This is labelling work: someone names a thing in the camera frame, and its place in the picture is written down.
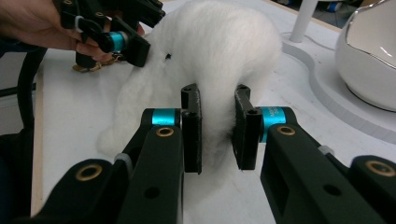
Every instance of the white tabletop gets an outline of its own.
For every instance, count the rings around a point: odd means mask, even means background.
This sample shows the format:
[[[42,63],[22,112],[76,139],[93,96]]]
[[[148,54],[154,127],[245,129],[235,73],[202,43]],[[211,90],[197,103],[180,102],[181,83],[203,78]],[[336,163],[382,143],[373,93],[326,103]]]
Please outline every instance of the white tabletop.
[[[169,12],[185,0],[164,4]],[[239,0],[244,5],[257,8],[267,14],[287,41],[288,32],[296,20],[296,14],[260,0]],[[306,34],[330,49],[334,49],[339,35],[337,29],[311,22]],[[315,49],[311,56],[322,64],[334,78],[339,78],[333,67],[333,51],[318,47],[306,39],[301,46]],[[130,74],[127,63],[104,67],[81,74],[72,70],[75,54],[70,51],[50,49],[39,74],[36,104],[34,212],[63,174],[74,164],[91,158],[113,161],[96,150],[99,132],[112,121],[112,112],[120,85]],[[335,156],[345,165],[358,155],[376,155],[396,161],[396,146],[360,132],[334,116],[316,97],[309,85],[308,67],[284,53],[275,73],[270,78],[260,105],[290,106],[303,128],[322,145],[331,147]],[[266,200],[260,171],[264,145],[259,148],[257,168],[252,172],[240,172],[232,153],[225,163],[227,175],[219,190],[199,203],[184,204],[184,223],[275,223]],[[187,198],[194,194],[192,183],[203,181],[205,174],[185,174]]]

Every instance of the white fluffy stuffed toy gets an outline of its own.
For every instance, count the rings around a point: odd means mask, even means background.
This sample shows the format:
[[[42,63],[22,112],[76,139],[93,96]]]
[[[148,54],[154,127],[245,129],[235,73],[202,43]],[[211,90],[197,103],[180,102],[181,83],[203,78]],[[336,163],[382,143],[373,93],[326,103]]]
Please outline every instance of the white fluffy stuffed toy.
[[[121,152],[145,108],[180,108],[180,89],[196,83],[202,102],[203,174],[215,171],[231,150],[234,90],[248,85],[254,105],[263,97],[281,54],[278,31],[255,9],[191,1],[168,13],[146,39],[151,44],[147,63],[134,67],[123,84],[114,125],[101,134],[100,150],[111,156]]]

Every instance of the human hand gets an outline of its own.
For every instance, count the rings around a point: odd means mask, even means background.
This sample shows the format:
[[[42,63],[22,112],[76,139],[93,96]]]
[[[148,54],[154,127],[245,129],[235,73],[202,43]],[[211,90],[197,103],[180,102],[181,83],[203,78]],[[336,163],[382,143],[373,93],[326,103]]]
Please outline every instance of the human hand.
[[[144,33],[141,27],[138,33]],[[75,50],[98,62],[111,58],[93,40],[82,43],[77,31],[64,29],[52,0],[0,0],[0,36],[44,48]]]

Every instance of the white spherical object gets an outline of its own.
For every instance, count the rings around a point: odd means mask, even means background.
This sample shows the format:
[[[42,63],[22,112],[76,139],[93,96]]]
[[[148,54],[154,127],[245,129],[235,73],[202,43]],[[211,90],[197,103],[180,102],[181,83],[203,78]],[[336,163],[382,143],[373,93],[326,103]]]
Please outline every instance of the white spherical object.
[[[337,41],[340,76],[363,101],[396,111],[396,0],[358,8]]]

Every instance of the screw hole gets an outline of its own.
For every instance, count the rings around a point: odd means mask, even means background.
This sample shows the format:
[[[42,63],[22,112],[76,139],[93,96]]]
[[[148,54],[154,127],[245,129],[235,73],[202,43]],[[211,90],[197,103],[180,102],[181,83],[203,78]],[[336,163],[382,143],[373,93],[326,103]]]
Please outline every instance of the screw hole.
[[[285,135],[294,135],[296,131],[294,129],[288,127],[288,126],[279,126],[277,127],[277,131],[279,133],[285,134]]]
[[[79,181],[88,181],[95,179],[102,173],[102,166],[99,164],[88,164],[81,167],[76,173],[76,179]]]
[[[382,161],[367,161],[365,164],[369,170],[378,175],[386,177],[396,176],[396,171],[391,166]]]
[[[171,128],[161,128],[157,130],[157,135],[160,137],[168,137],[174,133],[173,129]]]

